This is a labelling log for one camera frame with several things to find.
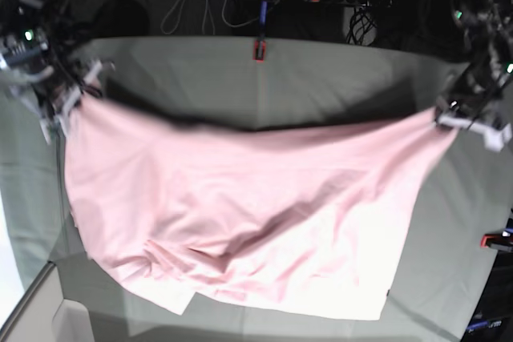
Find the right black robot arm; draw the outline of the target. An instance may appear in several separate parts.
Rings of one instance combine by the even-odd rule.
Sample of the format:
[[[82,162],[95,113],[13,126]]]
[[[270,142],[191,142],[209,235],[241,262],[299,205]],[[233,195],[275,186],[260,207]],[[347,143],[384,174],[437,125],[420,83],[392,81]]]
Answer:
[[[34,114],[47,143],[69,135],[71,112],[85,94],[100,98],[99,81],[113,62],[80,58],[88,30],[71,17],[75,0],[14,0],[1,22],[1,89]]]

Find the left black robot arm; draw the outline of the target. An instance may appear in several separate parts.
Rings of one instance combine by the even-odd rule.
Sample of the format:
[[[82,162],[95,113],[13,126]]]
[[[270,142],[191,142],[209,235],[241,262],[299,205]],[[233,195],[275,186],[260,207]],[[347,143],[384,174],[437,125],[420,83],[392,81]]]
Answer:
[[[487,150],[500,152],[512,140],[502,107],[512,83],[512,9],[505,0],[450,0],[450,8],[470,61],[460,75],[448,78],[434,122],[479,134]]]

